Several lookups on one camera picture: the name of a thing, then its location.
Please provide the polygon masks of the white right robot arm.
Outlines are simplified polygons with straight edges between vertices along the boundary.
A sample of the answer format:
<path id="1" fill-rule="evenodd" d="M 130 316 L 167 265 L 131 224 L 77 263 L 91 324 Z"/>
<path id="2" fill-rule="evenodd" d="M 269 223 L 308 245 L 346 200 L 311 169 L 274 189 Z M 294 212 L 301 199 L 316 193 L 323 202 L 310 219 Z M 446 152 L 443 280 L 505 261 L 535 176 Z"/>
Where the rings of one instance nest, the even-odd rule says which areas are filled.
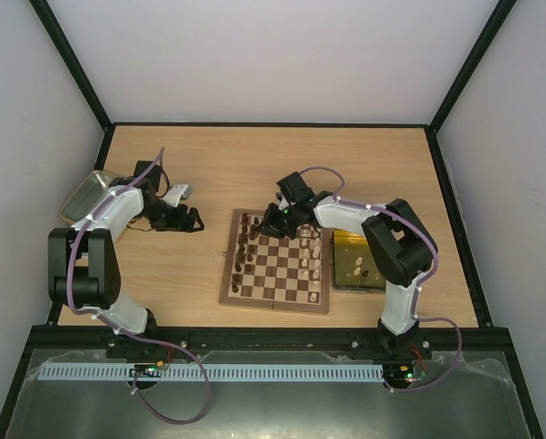
<path id="1" fill-rule="evenodd" d="M 289 174 L 277 182 L 278 201 L 268 205 L 258 230 L 269 237 L 294 239 L 297 229 L 307 224 L 365 238 L 386 281 L 378 323 L 380 351 L 396 359 L 410 348 L 418 330 L 419 294 L 438 268 L 436 243 L 406 200 L 362 203 L 342 198 L 344 186 L 341 180 L 334 191 L 316 193 L 301 172 Z"/>

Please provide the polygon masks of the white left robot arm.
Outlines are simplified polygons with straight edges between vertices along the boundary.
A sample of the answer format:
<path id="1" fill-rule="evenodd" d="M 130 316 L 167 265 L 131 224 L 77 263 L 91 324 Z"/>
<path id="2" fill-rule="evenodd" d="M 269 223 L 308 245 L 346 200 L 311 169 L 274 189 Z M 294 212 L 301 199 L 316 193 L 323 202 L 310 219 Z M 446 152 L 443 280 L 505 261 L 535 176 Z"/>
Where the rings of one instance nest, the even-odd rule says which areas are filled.
<path id="1" fill-rule="evenodd" d="M 157 160 L 138 162 L 131 177 L 92 172 L 61 211 L 70 226 L 48 235 L 51 301 L 116 333 L 147 331 L 154 315 L 123 291 L 114 244 L 140 218 L 152 231 L 202 231 L 198 210 L 185 203 L 192 192 L 171 184 Z"/>

